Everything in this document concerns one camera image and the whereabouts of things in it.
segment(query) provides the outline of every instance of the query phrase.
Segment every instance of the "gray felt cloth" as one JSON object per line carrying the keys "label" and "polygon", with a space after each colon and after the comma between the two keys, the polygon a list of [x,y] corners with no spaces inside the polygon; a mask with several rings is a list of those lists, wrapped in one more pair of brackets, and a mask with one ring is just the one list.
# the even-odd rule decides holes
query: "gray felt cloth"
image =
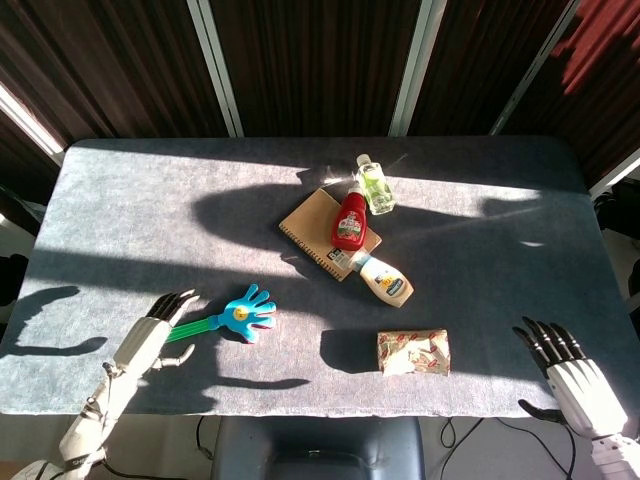
{"label": "gray felt cloth", "polygon": [[[355,273],[338,283],[277,229],[365,152],[398,199],[369,221],[375,255],[415,287],[402,309]],[[638,339],[574,157],[551,138],[502,136],[76,144],[0,351],[0,411],[77,412],[159,295],[196,287],[196,319],[253,282],[277,302],[276,328],[253,346],[196,337],[185,365],[145,376],[131,412],[524,416],[519,398],[555,406],[511,331],[529,315],[572,330],[640,413]],[[449,377],[377,371],[377,331],[439,327]]]}

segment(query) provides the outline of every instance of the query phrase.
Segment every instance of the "wrapped box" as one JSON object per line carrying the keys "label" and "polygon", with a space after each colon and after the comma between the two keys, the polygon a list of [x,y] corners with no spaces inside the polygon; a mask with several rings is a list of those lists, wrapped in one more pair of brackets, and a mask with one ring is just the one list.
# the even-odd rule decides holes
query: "wrapped box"
{"label": "wrapped box", "polygon": [[447,331],[379,332],[378,366],[385,376],[411,372],[449,375],[451,354]]}

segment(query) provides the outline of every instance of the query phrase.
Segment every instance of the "red bottle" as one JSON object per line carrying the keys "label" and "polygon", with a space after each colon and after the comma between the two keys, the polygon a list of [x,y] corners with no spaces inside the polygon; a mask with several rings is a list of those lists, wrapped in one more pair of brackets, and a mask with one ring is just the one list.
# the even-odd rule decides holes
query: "red bottle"
{"label": "red bottle", "polygon": [[342,250],[359,250],[367,231],[367,209],[360,185],[349,189],[331,232],[331,243]]}

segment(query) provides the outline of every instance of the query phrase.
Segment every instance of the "yellow dot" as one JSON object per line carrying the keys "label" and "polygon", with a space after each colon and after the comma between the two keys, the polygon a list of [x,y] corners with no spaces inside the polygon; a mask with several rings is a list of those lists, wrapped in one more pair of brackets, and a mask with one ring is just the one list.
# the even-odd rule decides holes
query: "yellow dot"
{"label": "yellow dot", "polygon": [[247,307],[237,307],[233,311],[233,318],[239,322],[244,322],[249,317],[249,310]]}

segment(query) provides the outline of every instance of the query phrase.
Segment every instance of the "robotic arm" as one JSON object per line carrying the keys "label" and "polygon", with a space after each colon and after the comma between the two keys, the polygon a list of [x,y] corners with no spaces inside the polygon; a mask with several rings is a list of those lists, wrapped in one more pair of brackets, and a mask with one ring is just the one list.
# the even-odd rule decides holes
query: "robotic arm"
{"label": "robotic arm", "polygon": [[151,368],[177,367],[193,353],[195,347],[189,345],[178,358],[158,357],[171,329],[197,298],[194,290],[163,295],[134,324],[114,354],[114,364],[103,364],[106,378],[87,399],[60,442],[65,461],[62,470],[48,462],[36,462],[18,472],[13,480],[84,479],[92,465],[104,459],[104,442],[138,390],[138,379]]}
{"label": "robotic arm", "polygon": [[519,327],[513,331],[529,348],[560,410],[540,410],[526,400],[520,406],[535,418],[568,424],[591,439],[591,458],[605,480],[640,479],[640,445],[620,433],[627,416],[600,368],[560,325],[523,318],[532,333]]}

